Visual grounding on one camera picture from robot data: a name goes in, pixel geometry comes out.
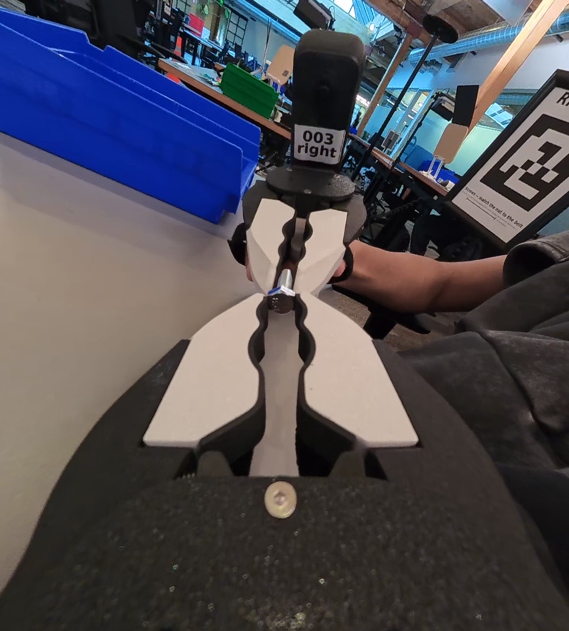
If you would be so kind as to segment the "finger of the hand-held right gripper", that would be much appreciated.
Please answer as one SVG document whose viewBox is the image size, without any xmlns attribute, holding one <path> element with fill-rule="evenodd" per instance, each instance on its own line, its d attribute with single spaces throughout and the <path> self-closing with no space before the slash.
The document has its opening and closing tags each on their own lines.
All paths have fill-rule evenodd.
<svg viewBox="0 0 569 631">
<path fill-rule="evenodd" d="M 275 286 L 286 250 L 286 226 L 295 219 L 295 209 L 283 201 L 263 198 L 246 232 L 249 270 L 254 285 L 264 295 Z"/>
<path fill-rule="evenodd" d="M 313 211 L 308 217 L 311 234 L 297 265 L 293 290 L 317 296 L 343 262 L 347 212 L 340 209 Z"/>
</svg>

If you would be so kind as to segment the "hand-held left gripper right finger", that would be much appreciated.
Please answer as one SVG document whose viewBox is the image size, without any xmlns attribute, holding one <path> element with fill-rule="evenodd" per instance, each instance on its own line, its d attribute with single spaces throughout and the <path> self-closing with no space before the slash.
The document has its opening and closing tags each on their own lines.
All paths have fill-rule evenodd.
<svg viewBox="0 0 569 631">
<path fill-rule="evenodd" d="M 298 355 L 296 465 L 326 476 L 340 456 L 415 450 L 419 436 L 375 341 L 311 293 L 295 298 Z"/>
</svg>

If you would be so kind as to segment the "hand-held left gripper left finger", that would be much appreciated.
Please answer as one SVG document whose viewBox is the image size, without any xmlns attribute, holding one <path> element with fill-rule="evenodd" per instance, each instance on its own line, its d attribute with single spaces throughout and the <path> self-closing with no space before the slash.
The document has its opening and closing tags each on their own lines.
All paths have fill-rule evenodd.
<svg viewBox="0 0 569 631">
<path fill-rule="evenodd" d="M 221 453 L 234 464 L 265 432 L 267 299 L 255 293 L 200 328 L 187 344 L 143 436 L 147 447 L 195 456 Z"/>
</svg>

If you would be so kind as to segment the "medium steel bolt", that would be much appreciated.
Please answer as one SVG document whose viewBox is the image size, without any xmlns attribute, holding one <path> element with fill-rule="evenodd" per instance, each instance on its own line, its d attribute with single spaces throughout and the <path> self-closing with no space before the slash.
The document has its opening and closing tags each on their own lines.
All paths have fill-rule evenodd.
<svg viewBox="0 0 569 631">
<path fill-rule="evenodd" d="M 267 294 L 269 309 L 277 314 L 287 314 L 295 306 L 295 297 L 293 273 L 290 269 L 284 269 L 280 273 L 276 286 Z"/>
</svg>

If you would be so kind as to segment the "blue plastic bin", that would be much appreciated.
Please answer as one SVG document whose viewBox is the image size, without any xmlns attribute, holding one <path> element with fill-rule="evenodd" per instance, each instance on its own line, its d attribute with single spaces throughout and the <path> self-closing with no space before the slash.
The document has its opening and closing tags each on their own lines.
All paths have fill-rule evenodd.
<svg viewBox="0 0 569 631">
<path fill-rule="evenodd" d="M 215 224 L 250 188 L 261 138 L 82 31 L 4 8 L 0 132 Z"/>
</svg>

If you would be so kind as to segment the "person's right forearm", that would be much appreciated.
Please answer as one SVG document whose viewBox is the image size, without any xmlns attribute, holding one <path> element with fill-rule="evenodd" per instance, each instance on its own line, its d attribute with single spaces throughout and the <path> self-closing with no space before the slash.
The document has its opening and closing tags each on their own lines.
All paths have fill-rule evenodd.
<svg viewBox="0 0 569 631">
<path fill-rule="evenodd" d="M 400 312 L 470 311 L 504 289 L 505 256 L 442 262 L 399 254 L 397 306 Z"/>
</svg>

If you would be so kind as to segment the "grey desk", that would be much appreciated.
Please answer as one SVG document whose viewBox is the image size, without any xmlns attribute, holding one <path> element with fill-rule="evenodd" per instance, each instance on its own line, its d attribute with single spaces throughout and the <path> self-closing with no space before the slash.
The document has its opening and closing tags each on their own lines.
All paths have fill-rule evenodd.
<svg viewBox="0 0 569 631">
<path fill-rule="evenodd" d="M 93 424 L 253 290 L 212 224 L 0 132 L 0 592 Z"/>
</svg>

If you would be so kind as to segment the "person's right hand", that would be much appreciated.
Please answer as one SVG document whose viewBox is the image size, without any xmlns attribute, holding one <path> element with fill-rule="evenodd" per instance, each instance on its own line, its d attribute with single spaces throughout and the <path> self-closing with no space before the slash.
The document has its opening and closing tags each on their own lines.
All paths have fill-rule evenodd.
<svg viewBox="0 0 569 631">
<path fill-rule="evenodd" d="M 343 261 L 330 283 L 372 299 L 394 311 L 406 312 L 403 273 L 409 257 L 403 253 L 388 252 L 371 245 L 354 241 L 350 244 L 352 271 L 345 280 L 339 280 L 346 271 Z"/>
</svg>

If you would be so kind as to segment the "wooden board stand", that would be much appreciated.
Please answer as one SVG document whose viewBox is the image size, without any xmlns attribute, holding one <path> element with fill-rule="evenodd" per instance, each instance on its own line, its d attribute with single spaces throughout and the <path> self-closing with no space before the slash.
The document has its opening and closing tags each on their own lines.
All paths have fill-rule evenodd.
<svg viewBox="0 0 569 631">
<path fill-rule="evenodd" d="M 274 59 L 269 63 L 265 70 L 265 78 L 269 83 L 275 85 L 275 90 L 280 91 L 281 88 L 290 80 L 293 72 L 295 49 L 282 45 L 276 52 Z"/>
<path fill-rule="evenodd" d="M 438 180 L 443 166 L 456 157 L 469 133 L 475 113 L 480 86 L 478 84 L 459 85 L 456 88 L 454 112 L 451 123 L 443 131 L 433 151 L 428 174 Z"/>
</svg>

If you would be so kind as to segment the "black studio light panel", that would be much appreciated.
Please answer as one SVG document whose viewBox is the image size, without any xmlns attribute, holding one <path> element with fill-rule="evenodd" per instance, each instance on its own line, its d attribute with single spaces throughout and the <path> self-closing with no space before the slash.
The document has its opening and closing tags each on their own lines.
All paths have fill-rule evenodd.
<svg viewBox="0 0 569 631">
<path fill-rule="evenodd" d="M 318 1 L 298 1 L 293 14 L 312 29 L 332 30 L 334 24 L 330 9 Z"/>
</svg>

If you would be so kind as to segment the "stack of green bins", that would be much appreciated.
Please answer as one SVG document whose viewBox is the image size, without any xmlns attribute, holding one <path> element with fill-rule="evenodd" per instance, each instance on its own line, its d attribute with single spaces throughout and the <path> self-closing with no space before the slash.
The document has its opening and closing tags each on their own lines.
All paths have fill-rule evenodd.
<svg viewBox="0 0 569 631">
<path fill-rule="evenodd" d="M 236 103 L 266 119 L 271 118 L 278 93 L 270 83 L 265 83 L 238 65 L 227 64 L 219 87 L 225 96 Z"/>
</svg>

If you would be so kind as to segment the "black light stand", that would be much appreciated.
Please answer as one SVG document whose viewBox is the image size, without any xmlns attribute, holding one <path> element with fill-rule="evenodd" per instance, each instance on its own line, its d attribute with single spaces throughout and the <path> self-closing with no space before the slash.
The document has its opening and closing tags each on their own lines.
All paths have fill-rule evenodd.
<svg viewBox="0 0 569 631">
<path fill-rule="evenodd" d="M 368 143 L 368 148 L 364 152 L 362 158 L 357 163 L 357 166 L 353 169 L 352 177 L 351 177 L 352 182 L 354 182 L 356 180 L 356 178 L 359 175 L 359 172 L 361 171 L 363 166 L 366 164 L 366 162 L 370 158 L 370 156 L 371 156 L 371 154 L 373 152 L 373 149 L 377 145 L 377 141 L 379 140 L 379 138 L 382 137 L 385 128 L 387 127 L 388 123 L 391 121 L 392 116 L 394 115 L 394 113 L 398 109 L 399 104 L 401 103 L 402 99 L 404 98 L 406 92 L 408 91 L 408 89 L 410 88 L 411 84 L 413 83 L 416 75 L 419 73 L 421 67 L 423 66 L 423 63 L 426 61 L 427 57 L 429 56 L 429 54 L 431 52 L 431 49 L 434 47 L 434 45 L 438 41 L 441 41 L 443 43 L 455 43 L 457 41 L 457 39 L 458 39 L 458 33 L 455 30 L 455 28 L 453 26 L 451 26 L 448 22 L 446 22 L 445 20 L 443 20 L 442 18 L 440 18 L 438 16 L 426 14 L 425 17 L 423 18 L 423 27 L 430 34 L 431 39 L 430 39 L 429 43 L 427 44 L 427 46 L 425 47 L 425 50 L 422 53 L 421 58 L 416 63 L 416 65 L 415 65 L 410 77 L 408 78 L 407 82 L 405 83 L 402 91 L 397 96 L 394 104 L 392 105 L 391 110 L 387 114 L 387 116 L 384 119 L 383 123 L 380 125 L 379 129 L 371 137 L 371 139 L 370 139 L 370 141 Z"/>
</svg>

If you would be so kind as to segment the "wooden work table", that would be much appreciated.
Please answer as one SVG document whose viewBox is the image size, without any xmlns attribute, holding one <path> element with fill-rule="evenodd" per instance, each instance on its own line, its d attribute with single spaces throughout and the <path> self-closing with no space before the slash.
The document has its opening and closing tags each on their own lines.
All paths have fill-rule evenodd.
<svg viewBox="0 0 569 631">
<path fill-rule="evenodd" d="M 285 127 L 273 122 L 270 118 L 257 114 L 249 107 L 234 101 L 230 97 L 224 95 L 219 88 L 210 86 L 203 79 L 199 78 L 194 72 L 188 70 L 186 64 L 182 64 L 175 60 L 159 59 L 158 66 L 168 75 L 173 76 L 187 85 L 203 97 L 216 102 L 220 106 L 238 114 L 242 118 L 253 122 L 263 132 L 270 132 L 280 136 L 286 141 L 291 140 L 291 132 Z"/>
</svg>

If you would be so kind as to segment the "black office chair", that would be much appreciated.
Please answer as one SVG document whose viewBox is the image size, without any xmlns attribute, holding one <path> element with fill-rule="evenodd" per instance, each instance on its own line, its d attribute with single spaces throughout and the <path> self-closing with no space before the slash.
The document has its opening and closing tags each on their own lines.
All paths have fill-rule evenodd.
<svg viewBox="0 0 569 631">
<path fill-rule="evenodd" d="M 138 61 L 146 55 L 154 61 L 184 61 L 162 37 L 162 4 L 162 1 L 91 1 L 89 41 L 100 49 L 112 47 Z"/>
</svg>

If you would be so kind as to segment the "black framed marker poster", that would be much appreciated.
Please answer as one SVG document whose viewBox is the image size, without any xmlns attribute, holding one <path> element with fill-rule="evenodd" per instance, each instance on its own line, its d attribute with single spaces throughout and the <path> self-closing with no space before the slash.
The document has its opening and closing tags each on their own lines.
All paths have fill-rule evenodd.
<svg viewBox="0 0 569 631">
<path fill-rule="evenodd" d="M 495 248 L 527 241 L 569 207 L 569 71 L 558 69 L 440 209 Z"/>
</svg>

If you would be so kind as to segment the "silver ceiling air duct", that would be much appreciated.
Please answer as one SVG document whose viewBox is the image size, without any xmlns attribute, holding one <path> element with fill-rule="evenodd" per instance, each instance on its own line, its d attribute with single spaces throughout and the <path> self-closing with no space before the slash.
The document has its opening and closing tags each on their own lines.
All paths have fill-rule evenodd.
<svg viewBox="0 0 569 631">
<path fill-rule="evenodd" d="M 526 14 L 516 25 L 508 25 L 501 22 L 466 33 L 454 43 L 437 44 L 428 53 L 427 60 L 440 60 L 468 52 L 477 52 L 510 44 L 521 33 L 529 19 L 530 14 Z M 569 34 L 569 6 L 553 22 L 544 37 L 557 37 L 564 34 Z"/>
</svg>

